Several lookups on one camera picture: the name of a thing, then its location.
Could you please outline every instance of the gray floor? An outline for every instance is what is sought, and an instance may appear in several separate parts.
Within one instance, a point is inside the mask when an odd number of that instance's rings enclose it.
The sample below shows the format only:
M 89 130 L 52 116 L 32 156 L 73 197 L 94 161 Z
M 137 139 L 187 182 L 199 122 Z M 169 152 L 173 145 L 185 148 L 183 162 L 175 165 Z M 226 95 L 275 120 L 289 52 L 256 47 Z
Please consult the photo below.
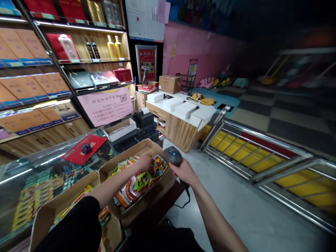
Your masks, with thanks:
M 167 139 L 163 147 L 173 144 Z M 220 211 L 250 252 L 328 251 L 331 235 L 294 211 L 249 185 L 243 178 L 196 149 L 185 154 Z M 212 251 L 195 195 L 180 209 L 172 207 L 166 217 L 178 228 L 191 228 L 204 251 Z M 182 206 L 188 197 L 184 192 L 177 200 Z

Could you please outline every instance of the stainless steel railing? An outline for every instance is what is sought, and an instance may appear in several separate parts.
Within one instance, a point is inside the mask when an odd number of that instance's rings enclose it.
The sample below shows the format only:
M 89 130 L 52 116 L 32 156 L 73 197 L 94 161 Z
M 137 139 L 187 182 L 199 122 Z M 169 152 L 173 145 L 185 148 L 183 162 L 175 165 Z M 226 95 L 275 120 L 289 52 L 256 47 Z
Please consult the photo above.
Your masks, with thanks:
M 336 234 L 336 163 L 217 116 L 200 150 Z

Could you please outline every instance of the pink sign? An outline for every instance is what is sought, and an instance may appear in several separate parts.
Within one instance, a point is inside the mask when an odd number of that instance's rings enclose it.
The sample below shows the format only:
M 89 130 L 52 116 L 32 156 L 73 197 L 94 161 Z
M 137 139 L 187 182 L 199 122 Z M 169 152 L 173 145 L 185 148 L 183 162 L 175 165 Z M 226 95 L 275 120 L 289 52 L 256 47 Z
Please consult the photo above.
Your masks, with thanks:
M 77 97 L 95 127 L 117 121 L 133 113 L 127 87 Z

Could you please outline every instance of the qr code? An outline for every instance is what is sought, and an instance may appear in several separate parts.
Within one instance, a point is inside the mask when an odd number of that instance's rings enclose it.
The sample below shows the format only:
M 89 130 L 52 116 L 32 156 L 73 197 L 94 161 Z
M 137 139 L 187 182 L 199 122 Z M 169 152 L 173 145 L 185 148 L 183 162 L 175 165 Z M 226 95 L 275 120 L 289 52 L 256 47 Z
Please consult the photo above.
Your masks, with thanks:
M 119 95 L 119 97 L 120 97 L 121 102 L 126 101 L 126 95 L 125 94 Z

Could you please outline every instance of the wooden counter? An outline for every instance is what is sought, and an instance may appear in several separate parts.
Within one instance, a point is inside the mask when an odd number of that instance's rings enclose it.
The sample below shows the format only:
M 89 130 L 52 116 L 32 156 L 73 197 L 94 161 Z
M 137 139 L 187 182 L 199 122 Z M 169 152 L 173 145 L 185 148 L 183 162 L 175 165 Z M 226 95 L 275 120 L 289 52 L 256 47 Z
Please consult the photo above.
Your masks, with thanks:
M 187 100 L 188 96 L 184 94 L 165 94 L 197 104 L 194 101 Z M 163 107 L 163 100 L 156 103 L 146 101 L 146 107 L 149 111 L 166 121 L 165 129 L 160 125 L 157 126 L 157 129 L 184 152 L 188 152 L 195 145 L 203 132 L 203 128 L 210 121 L 213 114 L 216 113 L 216 109 L 213 106 L 197 105 L 199 109 L 193 112 L 192 115 L 197 115 L 200 118 L 200 122 L 190 118 L 183 118 L 176 111 L 168 111 Z

